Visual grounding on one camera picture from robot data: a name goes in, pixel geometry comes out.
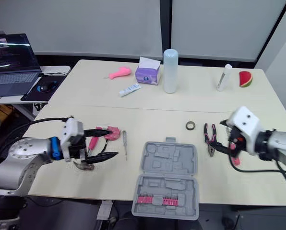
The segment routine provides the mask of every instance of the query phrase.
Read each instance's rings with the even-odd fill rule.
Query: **watermelon slice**
[[[239,72],[239,78],[240,78],[240,85],[239,86],[241,88],[248,87],[253,81],[252,74],[248,71]]]

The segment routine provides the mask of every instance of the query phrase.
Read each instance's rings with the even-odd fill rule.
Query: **white bottle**
[[[167,49],[163,53],[163,79],[164,91],[174,93],[177,88],[177,67],[178,67],[178,52],[174,49]]]
[[[227,86],[232,68],[233,67],[231,65],[229,65],[229,64],[225,65],[225,68],[223,70],[221,79],[220,79],[219,84],[218,84],[218,86],[216,88],[219,92],[222,92],[223,89],[225,89],[225,87]]]

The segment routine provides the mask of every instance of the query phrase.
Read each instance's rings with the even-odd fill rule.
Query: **robotic arm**
[[[231,156],[236,157],[244,150],[250,155],[258,155],[263,161],[275,160],[277,164],[280,161],[286,166],[286,132],[264,130],[258,117],[244,106],[221,124],[232,129],[228,141],[234,142],[236,149],[230,150]]]
[[[67,119],[62,130],[62,138],[25,138],[15,142],[9,149],[7,158],[0,164],[0,229],[16,227],[18,214],[25,204],[27,195],[38,169],[53,161],[80,159],[82,164],[91,165],[106,161],[117,152],[104,152],[88,157],[86,137],[101,137],[110,131],[84,130],[83,124],[74,118]]]
[[[286,165],[286,132],[264,130],[259,119],[246,107],[237,109],[221,124],[231,128],[228,141],[235,143],[236,148],[229,149],[219,142],[209,143],[215,150],[231,157],[238,156],[243,150],[258,155],[261,160],[275,160]],[[65,123],[61,141],[53,137],[26,138],[15,142],[6,160],[0,164],[0,229],[18,224],[18,214],[25,203],[23,196],[28,194],[37,170],[43,164],[62,159],[81,159],[83,164],[91,165],[114,157],[117,152],[100,153],[93,157],[88,157],[86,153],[86,137],[109,133],[100,129],[83,130],[82,123],[71,117]]]

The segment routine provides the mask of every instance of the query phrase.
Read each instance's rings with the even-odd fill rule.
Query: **toothpaste tube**
[[[132,85],[132,86],[130,86],[130,87],[128,87],[128,88],[126,88],[126,89],[120,91],[120,92],[119,92],[119,96],[120,96],[120,97],[123,97],[123,96],[125,96],[125,95],[127,95],[127,94],[129,94],[129,93],[132,93],[132,92],[134,92],[134,91],[140,89],[140,88],[142,88],[142,87],[141,87],[139,84],[136,83],[136,84],[134,84],[134,85]]]

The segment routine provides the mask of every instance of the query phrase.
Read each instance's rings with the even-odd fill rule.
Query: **gray tool case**
[[[197,170],[194,145],[147,142],[141,160],[131,212],[134,216],[196,220],[199,217],[198,186],[192,177]],[[139,197],[152,203],[138,203]],[[164,199],[178,199],[178,206],[163,205]]]

